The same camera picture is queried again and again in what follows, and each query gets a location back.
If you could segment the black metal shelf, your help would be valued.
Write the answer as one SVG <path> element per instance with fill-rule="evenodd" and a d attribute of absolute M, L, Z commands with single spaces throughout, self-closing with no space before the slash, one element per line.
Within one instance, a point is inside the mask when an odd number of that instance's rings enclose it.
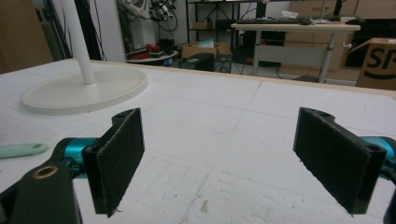
<path fill-rule="evenodd" d="M 216 42 L 227 42 L 232 46 L 236 39 L 231 23 L 236 21 L 236 13 L 231 4 L 224 0 L 185 0 L 188 41 L 201 41 L 213 38 Z M 194 30 L 194 22 L 212 21 L 212 30 Z"/>

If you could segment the printed cardboard box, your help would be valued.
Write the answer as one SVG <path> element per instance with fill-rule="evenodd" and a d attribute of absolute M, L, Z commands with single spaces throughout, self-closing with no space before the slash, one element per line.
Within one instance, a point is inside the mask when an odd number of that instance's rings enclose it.
<path fill-rule="evenodd" d="M 367 47 L 357 87 L 396 91 L 396 38 L 372 38 L 352 52 Z"/>

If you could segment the white lamp stand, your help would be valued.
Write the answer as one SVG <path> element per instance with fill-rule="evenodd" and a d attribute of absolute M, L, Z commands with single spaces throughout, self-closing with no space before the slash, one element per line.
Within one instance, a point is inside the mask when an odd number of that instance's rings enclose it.
<path fill-rule="evenodd" d="M 92 68 L 75 1 L 61 3 L 80 70 L 33 86 L 21 97 L 23 107 L 38 115 L 73 115 L 117 105 L 141 93 L 148 85 L 144 72 L 127 67 Z"/>

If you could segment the open cardboard box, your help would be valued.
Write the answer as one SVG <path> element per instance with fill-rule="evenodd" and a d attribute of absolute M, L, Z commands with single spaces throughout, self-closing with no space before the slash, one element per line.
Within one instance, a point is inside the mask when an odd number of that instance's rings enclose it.
<path fill-rule="evenodd" d="M 214 55 L 223 54 L 228 55 L 231 50 L 225 42 L 215 42 L 213 48 L 199 47 L 197 42 L 190 42 L 182 47 L 181 58 L 187 59 L 197 53 L 212 53 Z"/>

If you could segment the black keyboard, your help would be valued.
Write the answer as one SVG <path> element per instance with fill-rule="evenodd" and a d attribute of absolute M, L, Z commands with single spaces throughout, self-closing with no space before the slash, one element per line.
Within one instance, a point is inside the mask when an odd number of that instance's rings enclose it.
<path fill-rule="evenodd" d="M 252 19 L 252 20 L 238 20 L 238 24 L 298 24 L 297 19 Z"/>

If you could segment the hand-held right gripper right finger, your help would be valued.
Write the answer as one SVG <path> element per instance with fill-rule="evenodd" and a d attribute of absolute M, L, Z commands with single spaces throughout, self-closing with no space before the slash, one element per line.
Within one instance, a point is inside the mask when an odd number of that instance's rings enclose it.
<path fill-rule="evenodd" d="M 364 214 L 387 151 L 362 140 L 331 114 L 299 109 L 293 151 L 348 213 Z"/>

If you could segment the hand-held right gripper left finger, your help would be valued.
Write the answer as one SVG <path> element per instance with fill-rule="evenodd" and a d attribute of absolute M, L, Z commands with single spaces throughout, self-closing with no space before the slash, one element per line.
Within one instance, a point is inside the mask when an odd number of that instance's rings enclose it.
<path fill-rule="evenodd" d="M 115 115 L 111 128 L 82 150 L 96 214 L 114 215 L 144 152 L 140 108 Z"/>

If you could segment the wooden cabinets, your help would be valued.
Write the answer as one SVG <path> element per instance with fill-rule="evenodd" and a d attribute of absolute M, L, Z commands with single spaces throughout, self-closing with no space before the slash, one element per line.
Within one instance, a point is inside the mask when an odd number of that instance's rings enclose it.
<path fill-rule="evenodd" d="M 323 0 L 299 0 L 291 1 L 290 11 L 299 13 L 299 16 L 320 16 Z M 324 15 L 332 15 L 335 9 L 336 0 L 327 0 Z M 332 52 L 326 80 L 341 79 L 356 81 L 359 76 L 358 65 L 362 64 L 365 57 L 365 49 L 357 50 L 349 54 L 350 49 L 342 46 L 343 43 L 358 46 L 373 37 L 390 37 L 396 35 L 396 28 L 389 28 L 387 31 L 374 27 L 369 32 L 369 23 L 391 22 L 396 20 L 396 0 L 342 0 L 340 15 L 360 16 L 366 20 L 366 27 L 362 27 L 354 34 L 337 34 Z M 287 33 L 285 36 L 285 46 L 325 49 L 330 40 L 331 34 L 325 33 Z M 282 74 L 296 76 L 317 77 L 320 72 L 319 66 L 282 64 L 280 71 Z"/>

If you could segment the white desk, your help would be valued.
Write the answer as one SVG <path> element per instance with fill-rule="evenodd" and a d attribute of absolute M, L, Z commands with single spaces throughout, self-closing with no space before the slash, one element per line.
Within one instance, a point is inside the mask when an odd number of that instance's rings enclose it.
<path fill-rule="evenodd" d="M 327 23 L 314 25 L 300 24 L 243 24 L 233 23 L 235 30 L 256 31 L 252 75 L 258 75 L 259 61 L 274 63 L 289 63 L 299 65 L 313 65 L 321 68 L 317 82 L 324 83 L 332 58 L 335 36 L 337 34 L 351 34 L 361 29 L 359 25 L 344 23 Z M 330 39 L 325 49 L 295 48 L 286 46 L 272 46 L 261 44 L 261 34 L 266 32 L 286 33 L 323 33 L 329 34 Z"/>

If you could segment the round white table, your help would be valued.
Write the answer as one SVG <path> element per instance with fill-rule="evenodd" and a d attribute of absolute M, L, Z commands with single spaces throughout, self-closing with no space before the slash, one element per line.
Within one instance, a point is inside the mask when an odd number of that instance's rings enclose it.
<path fill-rule="evenodd" d="M 154 64 L 154 65 L 165 65 L 170 66 L 173 64 L 174 58 L 179 54 L 177 50 L 175 50 L 172 54 L 162 55 L 158 58 L 146 58 L 146 59 L 128 59 L 127 63 L 142 63 L 142 64 Z"/>

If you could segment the silver desk lamp stand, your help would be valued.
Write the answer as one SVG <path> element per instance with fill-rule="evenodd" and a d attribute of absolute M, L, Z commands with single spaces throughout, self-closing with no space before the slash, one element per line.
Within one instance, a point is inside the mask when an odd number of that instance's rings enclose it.
<path fill-rule="evenodd" d="M 320 15 L 317 19 L 315 19 L 315 24 L 326 24 L 331 21 L 325 18 L 325 10 L 326 10 L 327 0 L 322 1 Z"/>

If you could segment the black computer case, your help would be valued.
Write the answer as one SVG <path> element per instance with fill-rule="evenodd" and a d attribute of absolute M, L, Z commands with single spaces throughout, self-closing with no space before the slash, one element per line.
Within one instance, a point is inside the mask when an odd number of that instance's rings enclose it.
<path fill-rule="evenodd" d="M 197 53 L 178 62 L 178 67 L 183 69 L 214 71 L 214 55 L 212 53 Z"/>

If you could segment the grilled computer case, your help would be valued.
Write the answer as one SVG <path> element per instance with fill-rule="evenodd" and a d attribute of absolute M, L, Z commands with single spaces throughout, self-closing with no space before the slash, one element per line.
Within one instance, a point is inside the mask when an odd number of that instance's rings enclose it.
<path fill-rule="evenodd" d="M 220 73 L 231 73 L 232 68 L 232 56 L 219 54 L 216 56 L 214 61 L 214 69 L 216 72 Z"/>

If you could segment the small cardboard box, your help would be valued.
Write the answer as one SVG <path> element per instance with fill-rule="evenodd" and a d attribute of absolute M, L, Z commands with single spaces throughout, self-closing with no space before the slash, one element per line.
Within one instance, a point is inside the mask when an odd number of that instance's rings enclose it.
<path fill-rule="evenodd" d="M 214 28 L 212 21 L 198 21 L 192 24 L 194 30 L 212 30 Z"/>

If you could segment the brown cardboard panel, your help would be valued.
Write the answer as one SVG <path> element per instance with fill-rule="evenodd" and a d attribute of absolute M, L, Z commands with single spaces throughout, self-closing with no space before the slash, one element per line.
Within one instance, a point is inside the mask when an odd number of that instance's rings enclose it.
<path fill-rule="evenodd" d="M 52 62 L 32 0 L 0 0 L 0 74 Z"/>

